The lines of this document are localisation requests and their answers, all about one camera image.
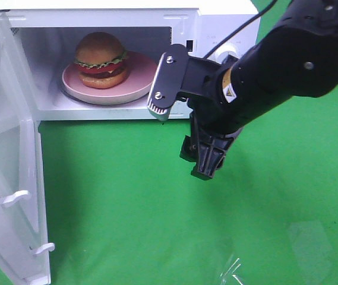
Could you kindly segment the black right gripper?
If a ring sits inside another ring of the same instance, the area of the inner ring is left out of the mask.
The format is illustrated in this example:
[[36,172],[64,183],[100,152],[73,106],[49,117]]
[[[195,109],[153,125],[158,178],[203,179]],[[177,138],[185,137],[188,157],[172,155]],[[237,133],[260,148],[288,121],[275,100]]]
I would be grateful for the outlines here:
[[221,64],[191,56],[180,95],[192,109],[191,136],[184,137],[180,158],[195,162],[191,174],[204,181],[213,179],[226,158],[226,154],[242,131],[242,128],[223,133],[226,125],[221,120],[227,100],[223,93],[222,79],[238,59],[227,56]]

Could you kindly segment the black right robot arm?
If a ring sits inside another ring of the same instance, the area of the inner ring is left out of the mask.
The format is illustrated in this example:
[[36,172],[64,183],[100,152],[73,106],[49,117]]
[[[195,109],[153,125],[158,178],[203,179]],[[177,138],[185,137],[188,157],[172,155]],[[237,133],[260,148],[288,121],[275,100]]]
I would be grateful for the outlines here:
[[292,1],[259,43],[201,78],[181,157],[209,180],[245,125],[291,97],[321,97],[337,85],[338,1]]

